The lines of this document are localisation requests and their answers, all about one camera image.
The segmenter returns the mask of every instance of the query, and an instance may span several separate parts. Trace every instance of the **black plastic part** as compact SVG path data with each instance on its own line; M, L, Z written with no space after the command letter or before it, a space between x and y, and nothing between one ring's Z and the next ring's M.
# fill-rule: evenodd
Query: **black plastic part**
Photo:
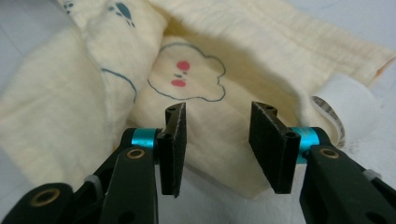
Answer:
M180 193L187 145L186 104L169 106L165 119L166 129L157 136L162 194L176 198Z
M291 192L301 136L287 128L271 105L253 102L249 143L277 194Z
M45 184L26 193L3 220L3 224L70 223L75 210L73 190L63 183Z
M142 156L128 157L133 150ZM130 147L118 156L99 223L158 223L151 149Z
M396 211L383 194L335 147L311 148L300 204L307 224L396 223Z

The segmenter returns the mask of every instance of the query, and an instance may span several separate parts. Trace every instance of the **muslin towel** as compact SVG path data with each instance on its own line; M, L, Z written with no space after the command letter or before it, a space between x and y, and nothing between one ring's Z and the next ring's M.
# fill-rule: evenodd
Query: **muslin towel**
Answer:
M186 164L254 197L269 185L248 144L251 101L337 139L312 96L335 73L369 86L396 56L283 1L60 3L76 26L27 57L0 97L1 147L37 185L77 188L128 121L164 127L163 110L186 102Z

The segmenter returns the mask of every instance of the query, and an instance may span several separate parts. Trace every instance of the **cloud-shaped outline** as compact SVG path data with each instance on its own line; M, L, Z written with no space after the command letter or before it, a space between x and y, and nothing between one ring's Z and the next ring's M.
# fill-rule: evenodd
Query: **cloud-shaped outline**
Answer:
M213 55L206 55L206 54L204 54L198 47L196 47L196 46L194 46L194 45L192 45L192 44L188 44L188 43L174 42L174 43L171 43L171 44L164 45L164 46L160 49L160 53L161 53L161 51L163 51L164 49L167 49L167 48L170 48L170 47L173 47L173 46L184 46L184 47L189 47L189 48L195 49L195 50L197 50L204 58L206 58L206 59L214 59L214 60L218 61L218 62L221 64L221 66L222 66L222 68L223 68L223 73L221 73L221 75L218 76L218 85L223 89L223 94L222 94L222 96L221 96L219 99L217 99L217 100L209 100L209 99L206 99L206 98L203 97L203 96L194 96L194 97L189 97L189 98L178 99L178 98L176 98L176 97L173 97L173 96L171 96L171 95L168 95L168 94L166 94L166 93L163 93L163 92L158 91L155 87L153 87L153 86L151 85L151 83L150 83L149 80L148 80L148 84L150 85L150 87L151 87L152 89L154 89L156 92L158 92L159 94L163 95L163 96L167 96L167 97L169 97L169 98L172 98L172 99L174 99L174 100L179 100L179 101L190 100L190 99L203 99L203 100L208 101L208 102L218 102L218 101L221 101L221 100L224 98L225 94L226 94L226 91L225 91L224 86L220 84L220 79L221 79L221 77L223 77L223 76L225 75L225 73L227 72L227 71L226 71L226 68L225 68L225 66L224 66L224 63L223 63L218 57L213 56Z

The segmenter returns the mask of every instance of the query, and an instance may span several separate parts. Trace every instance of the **white tape roll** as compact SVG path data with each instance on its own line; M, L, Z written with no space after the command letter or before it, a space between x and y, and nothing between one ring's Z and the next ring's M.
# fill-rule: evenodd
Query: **white tape roll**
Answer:
M338 132L338 147L354 142L370 132L379 117L379 105L371 92L355 79L332 76L312 96L315 108Z

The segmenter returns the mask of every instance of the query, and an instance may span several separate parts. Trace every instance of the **teal metallic band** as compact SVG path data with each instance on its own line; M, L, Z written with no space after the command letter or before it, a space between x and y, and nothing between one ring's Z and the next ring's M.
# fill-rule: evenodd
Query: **teal metallic band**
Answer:
M154 149L156 129L136 129L132 136L132 145Z
M319 138L317 132L310 127L293 127L293 131L301 136L300 149L297 158L297 164L306 164L306 159L303 158L303 153L309 150L313 145L319 145Z

